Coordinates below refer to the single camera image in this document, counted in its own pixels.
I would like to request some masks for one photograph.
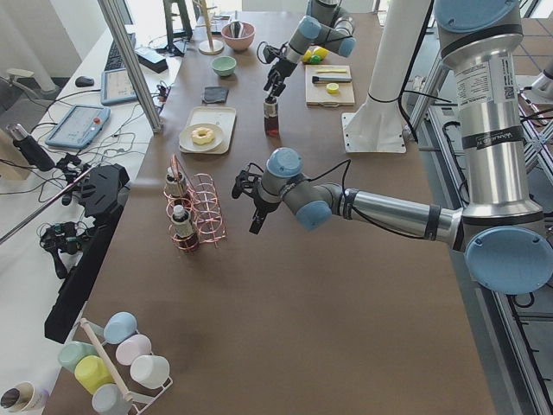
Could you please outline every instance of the keyboard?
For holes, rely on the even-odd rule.
[[[129,34],[129,40],[132,47],[135,47],[137,38],[134,33]],[[114,69],[121,69],[124,67],[123,57],[119,52],[118,45],[114,41],[111,42],[110,51],[107,54],[107,60],[105,62],[105,71],[112,71]]]

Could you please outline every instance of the computer mouse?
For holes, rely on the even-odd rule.
[[[75,86],[83,87],[83,86],[92,86],[94,85],[94,78],[91,78],[90,76],[80,76],[75,80]]]

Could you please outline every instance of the tablet device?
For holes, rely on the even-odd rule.
[[[135,89],[130,83],[126,68],[113,69],[102,73],[100,102],[102,105],[114,105],[137,99]]]
[[[110,113],[105,106],[74,105],[50,132],[45,143],[54,147],[85,148],[102,130]]]

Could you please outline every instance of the warning label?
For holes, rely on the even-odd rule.
[[[515,81],[512,60],[494,56],[455,74],[459,108],[469,105],[514,101]]]

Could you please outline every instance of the plate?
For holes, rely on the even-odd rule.
[[[211,143],[196,144],[194,141],[192,141],[192,131],[200,127],[210,128],[213,130],[213,133],[215,134],[215,139]],[[223,132],[223,130],[221,130],[221,128],[218,125],[209,124],[209,123],[189,125],[184,130],[182,130],[181,134],[179,134],[179,144],[181,145],[181,147],[184,150],[193,151],[197,153],[213,150],[214,148],[218,147],[223,142],[224,139],[225,139],[225,133]]]

